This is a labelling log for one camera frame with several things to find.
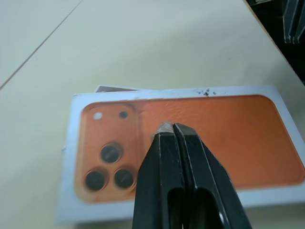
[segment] smartphone image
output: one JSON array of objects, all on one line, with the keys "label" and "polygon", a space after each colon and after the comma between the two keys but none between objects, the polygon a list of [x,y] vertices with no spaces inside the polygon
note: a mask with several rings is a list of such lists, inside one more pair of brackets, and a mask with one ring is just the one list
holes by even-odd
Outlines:
[{"label": "smartphone image", "polygon": [[305,178],[285,125],[267,97],[102,102],[86,106],[81,114],[78,197],[94,203],[133,199],[137,171],[164,122],[195,129],[237,190],[297,185]]}]

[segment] white table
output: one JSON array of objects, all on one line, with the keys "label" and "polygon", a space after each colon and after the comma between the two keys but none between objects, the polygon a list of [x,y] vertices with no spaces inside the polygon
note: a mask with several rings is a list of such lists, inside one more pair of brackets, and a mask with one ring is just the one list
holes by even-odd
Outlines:
[{"label": "white table", "polygon": [[[2,229],[131,228],[54,224],[70,101],[98,84],[272,84],[305,138],[305,87],[243,1],[84,0],[0,91]],[[253,228],[305,224],[304,205],[247,213]]]}]

